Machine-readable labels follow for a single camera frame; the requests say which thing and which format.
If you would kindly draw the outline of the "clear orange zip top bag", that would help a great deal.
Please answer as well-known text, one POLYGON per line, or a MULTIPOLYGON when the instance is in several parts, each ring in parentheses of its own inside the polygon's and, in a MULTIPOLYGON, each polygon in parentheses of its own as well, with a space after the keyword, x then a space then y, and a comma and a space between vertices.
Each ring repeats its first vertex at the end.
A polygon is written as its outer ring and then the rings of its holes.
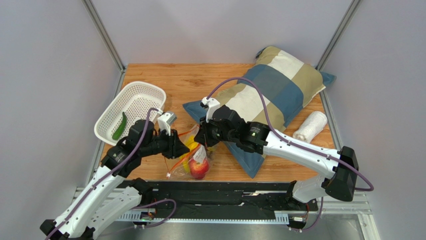
MULTIPOLYGON (((184 133, 180 133, 178 135, 178 137, 185 144, 185 141, 188 139, 188 137, 190 135, 195 136, 197 134, 198 130, 199 130, 199 125, 196 124, 189 131, 186 131, 184 133)), ((207 160, 209 161, 209 170, 210 170, 216 149, 217 148, 215 146, 214 147, 204 147, 203 145, 198 143, 197 148, 194 149, 193 151, 189 152, 190 157, 188 158, 188 160, 194 159, 194 160, 201 163, 204 158, 207 158, 207 160)), ((187 155, 187 154, 184 154, 181 157, 179 157, 178 161, 168 170, 168 172, 166 174, 167 180, 174 180, 174 181, 177 181, 177 180, 198 180, 198 179, 194 179, 191 176, 190 172, 189 173, 185 172, 183 164, 182 164, 185 155, 187 155)))

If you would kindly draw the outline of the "red fake apple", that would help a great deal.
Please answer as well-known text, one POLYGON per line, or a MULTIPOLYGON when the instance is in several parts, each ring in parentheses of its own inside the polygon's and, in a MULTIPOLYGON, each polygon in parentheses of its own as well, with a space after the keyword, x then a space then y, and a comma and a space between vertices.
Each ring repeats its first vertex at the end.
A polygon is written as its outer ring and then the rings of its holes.
POLYGON ((204 158, 202 162, 198 162, 195 159, 188 161, 190 175, 196 180, 202 180, 210 169, 209 161, 204 158))

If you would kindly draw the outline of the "green fake chili pepper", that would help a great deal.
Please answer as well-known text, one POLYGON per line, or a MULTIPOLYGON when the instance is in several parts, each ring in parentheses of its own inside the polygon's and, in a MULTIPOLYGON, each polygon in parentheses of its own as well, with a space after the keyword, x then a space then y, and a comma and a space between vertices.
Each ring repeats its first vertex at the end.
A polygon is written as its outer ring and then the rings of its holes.
POLYGON ((120 139, 120 137, 122 136, 122 134, 124 133, 124 130, 126 128, 127 125, 127 115, 125 112, 122 112, 122 119, 121 122, 119 124, 119 126, 117 127, 117 129, 115 130, 115 132, 112 134, 112 139, 115 141, 118 141, 120 139))

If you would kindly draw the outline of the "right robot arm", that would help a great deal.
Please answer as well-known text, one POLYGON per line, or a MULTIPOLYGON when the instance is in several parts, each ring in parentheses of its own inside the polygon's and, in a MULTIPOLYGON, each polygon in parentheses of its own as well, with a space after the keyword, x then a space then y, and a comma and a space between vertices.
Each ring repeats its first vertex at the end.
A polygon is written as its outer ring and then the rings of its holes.
POLYGON ((359 170, 353 148, 321 148, 271 130, 267 124, 245 121, 225 105, 201 107, 207 112, 200 118, 200 129, 194 138, 197 143, 210 148, 223 142, 243 156, 280 157, 317 172, 309 180, 292 182, 289 197, 295 201, 307 203, 323 196, 343 202, 353 200, 359 170))

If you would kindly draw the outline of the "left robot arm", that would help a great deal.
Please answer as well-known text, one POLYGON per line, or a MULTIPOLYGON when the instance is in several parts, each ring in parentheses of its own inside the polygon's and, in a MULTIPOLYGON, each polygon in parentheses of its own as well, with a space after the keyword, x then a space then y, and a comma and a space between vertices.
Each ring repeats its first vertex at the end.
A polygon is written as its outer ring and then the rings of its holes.
POLYGON ((189 151, 175 129, 156 131, 153 122, 137 120, 128 135, 108 150, 78 198, 56 219, 45 220, 40 230, 48 240, 96 240, 127 211, 140 204, 152 206, 153 188, 141 178, 132 180, 117 197, 105 202, 142 158, 162 154, 176 159, 189 151))

